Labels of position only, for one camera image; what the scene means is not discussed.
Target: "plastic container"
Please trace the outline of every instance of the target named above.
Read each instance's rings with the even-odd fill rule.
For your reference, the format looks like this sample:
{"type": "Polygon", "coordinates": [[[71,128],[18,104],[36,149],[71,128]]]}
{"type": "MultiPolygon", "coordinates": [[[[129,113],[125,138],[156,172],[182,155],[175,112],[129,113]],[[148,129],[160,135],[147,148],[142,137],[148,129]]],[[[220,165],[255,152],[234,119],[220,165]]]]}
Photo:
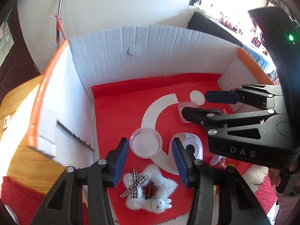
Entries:
{"type": "Polygon", "coordinates": [[[163,146],[159,132],[152,128],[139,128],[130,137],[130,148],[140,158],[155,157],[163,146]]]}
{"type": "Polygon", "coordinates": [[[189,121],[186,121],[184,119],[184,117],[182,116],[182,113],[181,111],[183,110],[184,107],[194,107],[194,108],[198,108],[198,105],[196,102],[194,101],[183,101],[183,102],[180,102],[178,104],[178,111],[179,111],[179,115],[180,115],[180,119],[183,123],[187,124],[187,123],[190,123],[189,121]]]}
{"type": "Polygon", "coordinates": [[[177,166],[176,166],[175,159],[173,156],[172,141],[176,137],[180,139],[184,149],[187,149],[187,147],[192,147],[194,150],[194,157],[196,159],[203,160],[203,146],[202,146],[202,142],[201,142],[200,138],[197,135],[192,134],[192,133],[177,133],[170,140],[169,154],[168,154],[169,163],[175,169],[177,169],[177,166]]]}

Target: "red cloth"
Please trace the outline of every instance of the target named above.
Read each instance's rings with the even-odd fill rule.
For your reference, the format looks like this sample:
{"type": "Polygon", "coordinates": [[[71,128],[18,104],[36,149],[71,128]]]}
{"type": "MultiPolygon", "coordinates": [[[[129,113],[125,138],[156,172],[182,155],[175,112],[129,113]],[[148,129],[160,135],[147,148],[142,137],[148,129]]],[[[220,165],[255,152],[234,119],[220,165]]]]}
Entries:
{"type": "Polygon", "coordinates": [[[269,179],[269,175],[266,175],[263,183],[259,186],[258,190],[255,192],[255,196],[267,214],[275,201],[277,200],[277,196],[274,192],[274,186],[271,186],[271,181],[269,179]]]}
{"type": "MultiPolygon", "coordinates": [[[[110,150],[119,144],[121,137],[130,138],[132,133],[141,127],[142,118],[147,108],[157,99],[168,95],[176,94],[179,102],[191,101],[190,92],[197,90],[203,94],[206,91],[219,91],[217,80],[221,75],[206,73],[179,74],[169,77],[156,77],[149,79],[135,79],[124,82],[100,85],[92,87],[95,98],[95,112],[97,124],[97,137],[101,157],[106,157],[110,150]]],[[[179,132],[193,133],[199,136],[203,145],[204,161],[209,163],[214,154],[209,153],[207,137],[204,129],[195,124],[184,124],[180,120],[177,109],[178,105],[173,104],[164,109],[156,122],[156,130],[163,139],[165,153],[168,153],[169,142],[172,136],[179,132]]],[[[220,110],[232,113],[228,104],[215,104],[205,102],[200,106],[205,109],[219,108],[220,110]]],[[[124,173],[131,173],[132,168],[139,173],[149,164],[151,159],[141,159],[131,150],[124,167],[124,173]]],[[[226,159],[226,163],[233,164],[243,174],[251,164],[226,159]]],[[[126,207],[126,198],[120,195],[126,190],[123,182],[120,182],[114,189],[109,189],[109,196],[112,206],[121,225],[144,224],[153,225],[171,220],[183,215],[191,209],[193,189],[187,189],[181,183],[179,176],[161,170],[162,175],[172,179],[179,184],[171,195],[172,208],[162,214],[150,213],[145,210],[133,211],[126,207]]]]}
{"type": "MultiPolygon", "coordinates": [[[[8,205],[16,214],[20,225],[29,225],[45,195],[35,192],[6,176],[3,177],[0,197],[3,204],[8,205]]],[[[82,203],[82,219],[84,225],[89,225],[88,209],[85,203],[82,203]]]]}

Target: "checkered ribbon bow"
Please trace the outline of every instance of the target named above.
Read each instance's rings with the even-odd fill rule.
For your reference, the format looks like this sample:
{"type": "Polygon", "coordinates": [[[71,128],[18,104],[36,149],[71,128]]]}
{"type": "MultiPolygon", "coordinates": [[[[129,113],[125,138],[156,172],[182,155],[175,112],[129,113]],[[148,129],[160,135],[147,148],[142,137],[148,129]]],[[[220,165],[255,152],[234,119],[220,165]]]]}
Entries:
{"type": "Polygon", "coordinates": [[[131,193],[131,198],[137,199],[137,188],[148,178],[145,174],[139,177],[139,173],[135,169],[132,169],[132,171],[134,185],[130,186],[123,194],[120,195],[122,198],[126,197],[131,193]]]}

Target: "door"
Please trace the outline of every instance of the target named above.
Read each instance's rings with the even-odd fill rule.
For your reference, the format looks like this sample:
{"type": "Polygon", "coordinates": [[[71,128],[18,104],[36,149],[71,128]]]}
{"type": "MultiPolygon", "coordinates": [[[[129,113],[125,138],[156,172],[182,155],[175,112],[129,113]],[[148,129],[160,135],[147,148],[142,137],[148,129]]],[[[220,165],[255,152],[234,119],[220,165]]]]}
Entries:
{"type": "Polygon", "coordinates": [[[9,91],[40,75],[23,38],[17,5],[9,16],[8,26],[14,45],[0,66],[0,102],[9,91]]]}

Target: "clear plastic cup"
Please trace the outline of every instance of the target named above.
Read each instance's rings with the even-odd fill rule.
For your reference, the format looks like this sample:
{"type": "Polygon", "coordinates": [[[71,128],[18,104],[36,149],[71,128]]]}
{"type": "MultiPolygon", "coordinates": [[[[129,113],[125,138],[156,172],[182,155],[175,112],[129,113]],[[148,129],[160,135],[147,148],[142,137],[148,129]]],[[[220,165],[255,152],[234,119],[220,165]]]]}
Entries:
{"type": "Polygon", "coordinates": [[[198,108],[198,105],[196,102],[194,101],[183,101],[180,102],[178,104],[178,111],[179,111],[179,115],[180,115],[180,119],[183,123],[187,124],[190,123],[189,121],[186,121],[185,118],[182,116],[181,111],[183,110],[184,107],[194,107],[194,108],[198,108]]]}
{"type": "Polygon", "coordinates": [[[161,135],[152,128],[139,128],[131,135],[130,148],[140,158],[153,158],[161,150],[163,140],[161,135]]]}

